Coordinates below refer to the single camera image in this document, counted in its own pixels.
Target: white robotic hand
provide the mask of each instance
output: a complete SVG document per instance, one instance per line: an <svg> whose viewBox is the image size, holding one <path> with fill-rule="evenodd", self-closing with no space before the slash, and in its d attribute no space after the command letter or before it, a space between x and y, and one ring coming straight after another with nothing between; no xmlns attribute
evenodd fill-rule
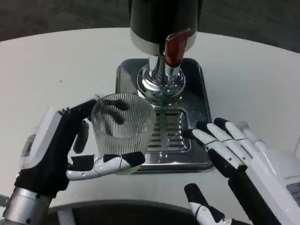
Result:
<svg viewBox="0 0 300 225"><path fill-rule="evenodd" d="M269 150L245 122L217 118L196 126L183 134L205 147L254 225L299 224L300 160L294 153ZM196 184L185 191L201 225L245 224L209 206Z"/></svg>

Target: metal base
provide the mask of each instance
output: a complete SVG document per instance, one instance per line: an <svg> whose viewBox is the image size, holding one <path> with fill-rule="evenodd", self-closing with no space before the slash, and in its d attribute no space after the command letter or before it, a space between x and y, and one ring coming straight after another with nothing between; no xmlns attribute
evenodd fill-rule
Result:
<svg viewBox="0 0 300 225"><path fill-rule="evenodd" d="M148 59L123 61L117 69L116 93L137 94L137 75L147 63ZM182 128L194 128L197 121L211 122L202 70L193 59L184 59L180 68L186 78L185 90L177 103L156 107L157 118L162 119L163 114L164 122L156 124L146 162L138 172L198 172L212 167L206 150L181 136Z"/></svg>

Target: gray carpet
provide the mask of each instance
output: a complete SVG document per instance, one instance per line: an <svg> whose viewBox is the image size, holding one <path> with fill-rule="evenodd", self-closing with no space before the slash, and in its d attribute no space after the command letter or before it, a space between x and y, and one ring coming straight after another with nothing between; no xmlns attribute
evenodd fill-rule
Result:
<svg viewBox="0 0 300 225"><path fill-rule="evenodd" d="M300 53L299 0L203 0L200 31ZM2 0L0 41L60 30L128 27L127 0Z"/></svg>

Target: red tap handle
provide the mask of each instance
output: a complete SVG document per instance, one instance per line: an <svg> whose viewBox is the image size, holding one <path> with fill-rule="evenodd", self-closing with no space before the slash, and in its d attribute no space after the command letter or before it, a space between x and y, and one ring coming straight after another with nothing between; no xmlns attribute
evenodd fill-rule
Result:
<svg viewBox="0 0 300 225"><path fill-rule="evenodd" d="M169 66L177 67L181 64L187 45L190 29L170 34L165 42L165 59Z"/></svg>

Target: glass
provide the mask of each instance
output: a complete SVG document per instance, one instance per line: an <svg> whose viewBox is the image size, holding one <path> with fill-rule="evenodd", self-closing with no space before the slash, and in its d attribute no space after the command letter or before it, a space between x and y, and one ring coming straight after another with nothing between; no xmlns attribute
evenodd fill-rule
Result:
<svg viewBox="0 0 300 225"><path fill-rule="evenodd" d="M154 129L155 111L137 95L111 94L96 103L91 121L100 157L135 151L145 155Z"/></svg>

